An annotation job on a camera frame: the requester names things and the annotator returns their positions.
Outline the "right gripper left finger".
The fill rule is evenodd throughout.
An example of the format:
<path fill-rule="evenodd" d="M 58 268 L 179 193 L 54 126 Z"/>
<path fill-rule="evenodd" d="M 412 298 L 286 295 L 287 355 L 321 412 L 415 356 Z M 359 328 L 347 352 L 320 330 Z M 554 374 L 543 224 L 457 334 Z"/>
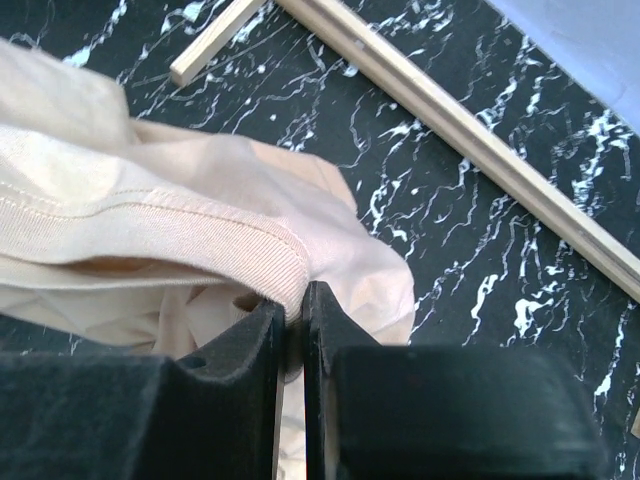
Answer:
<path fill-rule="evenodd" d="M 5 479 L 272 479 L 284 312 L 260 303 L 192 354 L 3 354 Z"/>

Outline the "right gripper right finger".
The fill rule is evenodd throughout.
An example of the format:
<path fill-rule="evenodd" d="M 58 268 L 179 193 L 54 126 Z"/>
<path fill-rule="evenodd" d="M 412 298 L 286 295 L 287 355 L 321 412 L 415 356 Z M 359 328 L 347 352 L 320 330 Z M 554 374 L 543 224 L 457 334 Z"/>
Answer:
<path fill-rule="evenodd" d="M 384 346 L 331 288 L 305 292 L 310 479 L 600 479 L 606 453 L 568 365 L 531 348 Z"/>

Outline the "beige t shirt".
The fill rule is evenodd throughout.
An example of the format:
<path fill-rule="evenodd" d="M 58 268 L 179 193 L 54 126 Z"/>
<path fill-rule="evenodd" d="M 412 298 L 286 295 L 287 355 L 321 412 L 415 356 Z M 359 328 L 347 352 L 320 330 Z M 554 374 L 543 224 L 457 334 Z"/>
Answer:
<path fill-rule="evenodd" d="M 411 270 L 336 166 L 135 119 L 113 79 L 2 43 L 3 314 L 180 358 L 262 299 L 297 321 L 312 281 L 376 340 L 408 340 Z"/>

